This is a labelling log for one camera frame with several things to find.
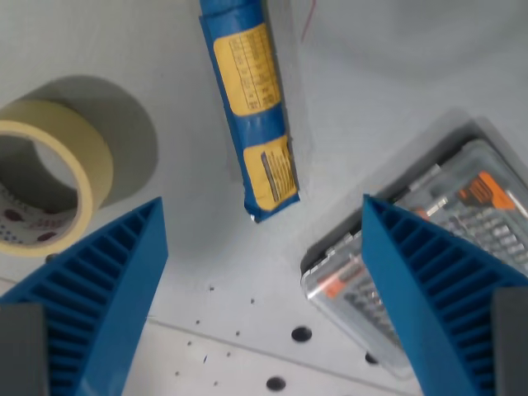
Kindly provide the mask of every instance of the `masking tape roll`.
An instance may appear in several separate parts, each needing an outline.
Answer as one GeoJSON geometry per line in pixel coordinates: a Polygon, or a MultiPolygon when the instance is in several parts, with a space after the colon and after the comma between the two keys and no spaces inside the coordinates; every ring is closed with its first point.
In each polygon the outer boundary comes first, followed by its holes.
{"type": "Polygon", "coordinates": [[[1,109],[3,135],[38,142],[62,158],[75,178],[78,206],[46,212],[0,185],[0,252],[38,257],[69,248],[110,192],[114,172],[108,146],[79,114],[48,101],[16,101],[1,109]]]}

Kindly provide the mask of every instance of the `blue cylindrical package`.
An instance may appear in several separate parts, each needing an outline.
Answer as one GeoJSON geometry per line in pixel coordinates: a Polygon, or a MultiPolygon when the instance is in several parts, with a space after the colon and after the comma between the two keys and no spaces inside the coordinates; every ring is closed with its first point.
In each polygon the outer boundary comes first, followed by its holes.
{"type": "Polygon", "coordinates": [[[262,221],[299,200],[281,90],[260,0],[200,0],[204,31],[245,188],[262,221]]]}

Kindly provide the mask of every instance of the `clear plastic case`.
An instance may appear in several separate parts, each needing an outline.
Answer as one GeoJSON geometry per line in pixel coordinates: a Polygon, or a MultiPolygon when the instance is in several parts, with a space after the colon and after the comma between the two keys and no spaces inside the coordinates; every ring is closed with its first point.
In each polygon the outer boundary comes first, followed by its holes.
{"type": "MultiPolygon", "coordinates": [[[[468,239],[528,275],[528,189],[483,140],[466,144],[408,187],[396,203],[468,239]]],[[[302,278],[304,292],[380,364],[412,373],[363,261],[361,231],[327,250],[302,278]]]]}

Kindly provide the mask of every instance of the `red wire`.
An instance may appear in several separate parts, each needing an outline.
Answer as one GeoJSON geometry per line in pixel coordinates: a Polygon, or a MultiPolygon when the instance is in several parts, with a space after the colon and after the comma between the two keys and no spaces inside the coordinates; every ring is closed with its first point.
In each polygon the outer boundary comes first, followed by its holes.
{"type": "Polygon", "coordinates": [[[304,37],[306,36],[306,32],[308,31],[308,28],[310,26],[310,22],[312,21],[312,16],[314,15],[315,6],[317,6],[317,0],[312,0],[312,7],[310,8],[310,12],[308,14],[308,19],[306,20],[306,23],[304,23],[303,34],[300,37],[300,42],[301,43],[304,41],[304,37]]]}

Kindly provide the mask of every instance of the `dark spot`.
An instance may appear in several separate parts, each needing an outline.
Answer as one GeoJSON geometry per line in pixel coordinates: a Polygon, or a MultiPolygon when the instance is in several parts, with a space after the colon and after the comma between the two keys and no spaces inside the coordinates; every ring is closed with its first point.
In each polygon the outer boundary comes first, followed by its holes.
{"type": "Polygon", "coordinates": [[[370,354],[367,352],[365,355],[365,360],[369,365],[378,365],[379,362],[370,354]]]}
{"type": "Polygon", "coordinates": [[[307,342],[312,338],[312,330],[305,326],[299,326],[293,332],[291,332],[291,337],[297,342],[307,342]]]}
{"type": "Polygon", "coordinates": [[[46,256],[46,261],[45,262],[50,262],[51,260],[53,260],[54,258],[56,258],[58,256],[57,253],[51,253],[49,254],[48,256],[46,256]]]}
{"type": "Polygon", "coordinates": [[[280,392],[286,387],[286,381],[284,381],[281,377],[271,377],[266,382],[266,387],[272,392],[280,392]]]}
{"type": "Polygon", "coordinates": [[[6,219],[11,220],[11,221],[24,221],[21,214],[19,214],[13,209],[4,210],[3,215],[6,216],[6,219]]]}
{"type": "Polygon", "coordinates": [[[39,242],[44,242],[44,241],[47,241],[48,239],[54,237],[55,235],[57,235],[57,233],[54,233],[54,232],[43,233],[36,240],[39,241],[39,242]]]}

